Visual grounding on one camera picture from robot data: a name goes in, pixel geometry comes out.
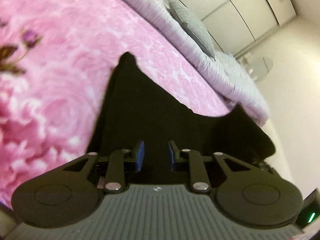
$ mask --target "pink rose pattern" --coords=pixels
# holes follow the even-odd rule
[[[0,201],[18,185],[84,154],[112,70],[130,51],[141,70],[198,114],[229,112],[221,96],[121,0],[1,0],[0,45],[43,37],[0,73]]]

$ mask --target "silver rivet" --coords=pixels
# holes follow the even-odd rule
[[[161,188],[161,187],[154,187],[153,190],[154,190],[154,191],[161,191],[161,190],[163,190],[163,188]]]
[[[106,189],[108,190],[119,190],[121,189],[121,184],[117,182],[109,182],[106,184]]]
[[[205,182],[196,182],[193,184],[193,188],[196,190],[207,190],[209,188],[209,185]]]

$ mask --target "ribbed rubber surface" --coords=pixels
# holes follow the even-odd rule
[[[6,240],[288,240],[300,233],[293,225],[258,230],[224,217],[208,196],[184,185],[131,185],[107,195],[98,210],[71,226],[39,229],[21,224]]]

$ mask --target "black bracket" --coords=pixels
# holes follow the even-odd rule
[[[211,190],[204,162],[211,162],[212,157],[201,156],[200,152],[191,149],[179,150],[174,141],[169,142],[169,152],[171,154],[171,171],[185,171],[189,168],[189,188],[191,191],[207,193]]]
[[[100,171],[105,172],[107,167],[104,193],[122,192],[124,170],[139,172],[143,157],[143,141],[133,150],[116,150],[109,157],[83,155],[21,184],[12,196],[13,210],[35,227],[55,228],[77,222],[91,214],[103,198],[103,191],[97,188],[103,176]]]

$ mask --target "gray pillow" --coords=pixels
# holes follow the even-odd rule
[[[212,38],[204,24],[197,16],[180,1],[169,0],[169,11],[185,32],[198,44],[200,49],[209,57],[214,58]]]

